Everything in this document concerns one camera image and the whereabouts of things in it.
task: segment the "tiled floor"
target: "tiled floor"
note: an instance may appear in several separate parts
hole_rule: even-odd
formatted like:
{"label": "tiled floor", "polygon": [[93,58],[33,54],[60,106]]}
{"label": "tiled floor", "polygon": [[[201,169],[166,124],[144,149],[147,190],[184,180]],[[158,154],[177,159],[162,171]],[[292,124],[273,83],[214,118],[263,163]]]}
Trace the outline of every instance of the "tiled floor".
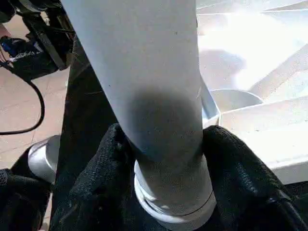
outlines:
{"label": "tiled floor", "polygon": [[[25,38],[27,29],[20,17],[15,16],[5,27],[12,37]],[[5,33],[4,27],[0,25],[0,35]],[[33,80],[44,97],[45,119],[32,132],[0,136],[0,169],[10,168],[32,144],[61,133],[68,75],[69,68]],[[31,127],[36,124],[39,115],[40,104],[33,89],[17,76],[0,68],[0,131]],[[48,230],[50,213],[51,201],[42,230]]]}

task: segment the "black glove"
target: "black glove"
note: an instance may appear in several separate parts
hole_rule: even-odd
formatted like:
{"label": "black glove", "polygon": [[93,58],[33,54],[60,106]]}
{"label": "black glove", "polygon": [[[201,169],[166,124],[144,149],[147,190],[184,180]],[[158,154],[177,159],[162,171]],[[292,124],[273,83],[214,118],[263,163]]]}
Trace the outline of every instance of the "black glove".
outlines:
{"label": "black glove", "polygon": [[[209,127],[203,149],[217,208],[198,230],[307,229],[279,180],[236,136]],[[134,161],[125,134],[118,124],[112,125],[67,197],[53,204],[50,230],[166,230],[136,199]]]}
{"label": "black glove", "polygon": [[50,192],[51,185],[43,180],[15,175],[9,169],[0,170],[0,230],[37,231]]}

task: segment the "black cable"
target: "black cable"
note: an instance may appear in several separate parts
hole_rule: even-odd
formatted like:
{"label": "black cable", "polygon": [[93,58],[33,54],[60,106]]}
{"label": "black cable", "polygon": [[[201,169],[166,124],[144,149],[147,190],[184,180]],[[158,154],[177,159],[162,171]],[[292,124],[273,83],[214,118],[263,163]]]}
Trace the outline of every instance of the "black cable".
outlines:
{"label": "black cable", "polygon": [[33,90],[36,92],[36,94],[38,95],[38,99],[39,99],[39,103],[40,103],[40,117],[38,122],[27,129],[23,129],[23,130],[16,130],[16,131],[1,131],[0,132],[0,136],[6,136],[6,135],[16,135],[16,134],[22,134],[22,133],[26,133],[29,131],[33,131],[34,129],[36,129],[38,126],[40,126],[44,120],[45,117],[45,103],[44,103],[44,99],[42,94],[40,93],[39,89],[37,88],[37,86],[31,82],[31,80],[25,80],[23,78],[21,78],[24,82],[26,82],[30,87],[33,88]]}

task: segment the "wire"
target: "wire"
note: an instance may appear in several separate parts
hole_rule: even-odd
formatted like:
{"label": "wire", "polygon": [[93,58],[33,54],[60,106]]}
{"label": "wire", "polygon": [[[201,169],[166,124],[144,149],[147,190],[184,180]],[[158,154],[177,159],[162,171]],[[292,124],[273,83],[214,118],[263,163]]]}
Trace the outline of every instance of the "wire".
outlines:
{"label": "wire", "polygon": [[40,103],[40,117],[39,117],[39,120],[38,120],[38,122],[34,126],[32,126],[30,128],[23,129],[23,130],[16,130],[16,131],[2,131],[2,132],[0,132],[0,136],[16,135],[16,134],[22,134],[22,133],[26,133],[26,132],[29,132],[29,131],[33,131],[38,126],[40,126],[42,124],[43,120],[44,120],[44,117],[45,117],[45,103],[44,103],[44,99],[43,99],[43,96],[42,96],[41,92],[39,91],[37,86],[34,83],[31,82],[31,80],[25,80],[23,78],[21,78],[21,79],[24,82],[26,82],[30,87],[32,87],[33,90],[38,95],[38,100],[39,100],[39,103]]}
{"label": "wire", "polygon": [[69,34],[75,34],[76,33],[73,30],[65,30],[65,29],[55,28],[53,26],[48,26],[48,25],[44,25],[44,27],[46,29],[49,29],[49,30],[52,30],[52,31],[56,31],[56,32],[61,32],[61,33],[69,33]]}
{"label": "wire", "polygon": [[4,62],[6,62],[6,58],[5,58],[4,54],[3,54],[3,51],[2,51],[1,47],[0,47],[0,52],[1,52],[1,55],[2,55],[2,58],[3,58]]}

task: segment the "white pipe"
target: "white pipe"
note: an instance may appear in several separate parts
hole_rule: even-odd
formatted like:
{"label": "white pipe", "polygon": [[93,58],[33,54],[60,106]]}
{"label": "white pipe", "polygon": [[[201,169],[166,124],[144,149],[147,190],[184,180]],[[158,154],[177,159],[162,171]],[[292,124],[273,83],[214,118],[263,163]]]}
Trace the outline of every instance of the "white pipe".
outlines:
{"label": "white pipe", "polygon": [[62,0],[62,4],[135,147],[136,181],[144,200],[153,212],[167,216],[184,216],[204,206],[212,187],[201,153],[195,2]]}

